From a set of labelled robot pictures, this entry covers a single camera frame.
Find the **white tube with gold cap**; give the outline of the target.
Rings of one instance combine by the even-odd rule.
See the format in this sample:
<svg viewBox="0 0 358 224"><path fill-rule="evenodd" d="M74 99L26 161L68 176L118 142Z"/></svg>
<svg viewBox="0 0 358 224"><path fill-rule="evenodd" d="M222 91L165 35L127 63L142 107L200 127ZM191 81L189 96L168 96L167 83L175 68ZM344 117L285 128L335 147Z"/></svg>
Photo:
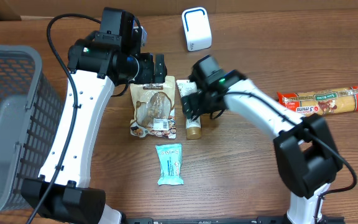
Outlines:
<svg viewBox="0 0 358 224"><path fill-rule="evenodd" d="M197 87L195 82L189 80L177 80L177 87L180 97L188 96L196 93ZM188 140L195 140L201 137L201 121L200 118L196 120L186 119L186 138Z"/></svg>

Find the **brown snack pouch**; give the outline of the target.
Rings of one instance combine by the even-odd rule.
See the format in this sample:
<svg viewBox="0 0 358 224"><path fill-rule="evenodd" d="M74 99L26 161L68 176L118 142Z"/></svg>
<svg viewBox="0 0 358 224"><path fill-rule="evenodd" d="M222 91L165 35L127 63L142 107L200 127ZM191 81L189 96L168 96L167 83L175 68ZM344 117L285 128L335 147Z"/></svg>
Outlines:
<svg viewBox="0 0 358 224"><path fill-rule="evenodd" d="M134 119L130 122L130 133L144 138L148 135L175 139L175 77L165 77L163 83L130 86L134 105Z"/></svg>

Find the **light blue snack packet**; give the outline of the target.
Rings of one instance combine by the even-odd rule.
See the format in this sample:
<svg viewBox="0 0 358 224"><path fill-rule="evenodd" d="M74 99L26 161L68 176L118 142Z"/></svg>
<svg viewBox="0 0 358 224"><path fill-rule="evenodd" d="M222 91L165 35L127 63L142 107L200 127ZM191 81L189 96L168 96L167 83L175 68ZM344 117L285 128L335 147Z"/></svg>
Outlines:
<svg viewBox="0 0 358 224"><path fill-rule="evenodd" d="M158 185L183 185L181 177L182 145L165 144L156 146L160 161L160 178Z"/></svg>

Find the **orange pasta package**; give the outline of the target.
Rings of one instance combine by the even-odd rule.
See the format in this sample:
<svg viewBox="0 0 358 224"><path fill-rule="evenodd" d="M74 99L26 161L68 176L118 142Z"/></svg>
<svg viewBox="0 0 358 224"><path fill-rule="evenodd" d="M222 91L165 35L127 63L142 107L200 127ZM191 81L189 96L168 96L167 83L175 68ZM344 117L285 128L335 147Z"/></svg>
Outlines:
<svg viewBox="0 0 358 224"><path fill-rule="evenodd" d="M305 116L358 111L358 85L301 93L277 92L278 102Z"/></svg>

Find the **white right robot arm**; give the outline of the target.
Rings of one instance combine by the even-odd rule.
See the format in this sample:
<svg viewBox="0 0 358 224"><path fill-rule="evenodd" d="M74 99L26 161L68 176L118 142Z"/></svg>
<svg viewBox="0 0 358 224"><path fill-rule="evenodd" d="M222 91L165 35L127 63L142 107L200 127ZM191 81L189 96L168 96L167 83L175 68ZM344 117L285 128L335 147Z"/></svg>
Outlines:
<svg viewBox="0 0 358 224"><path fill-rule="evenodd" d="M207 55L189 76L194 93L181 99L187 118L232 111L250 121L272 140L278 172L290 195L282 217L259 217L258 223L344 223L343 217L321 212L323 198L344 165L326 120L296 113L259 90L244 74L225 72Z"/></svg>

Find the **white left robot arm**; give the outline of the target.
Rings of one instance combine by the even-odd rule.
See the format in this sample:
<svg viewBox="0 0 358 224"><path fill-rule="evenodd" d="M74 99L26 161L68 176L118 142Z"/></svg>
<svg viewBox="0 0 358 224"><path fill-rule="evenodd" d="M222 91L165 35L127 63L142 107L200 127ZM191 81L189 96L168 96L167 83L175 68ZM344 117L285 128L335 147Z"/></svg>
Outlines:
<svg viewBox="0 0 358 224"><path fill-rule="evenodd" d="M147 33L132 13L106 7L99 24L70 47L62 63L68 89L57 133L39 174L21 187L33 215L67 223L124 220L106 204L103 190L90 187L101 118L115 87L163 83L167 68L162 54L141 52Z"/></svg>

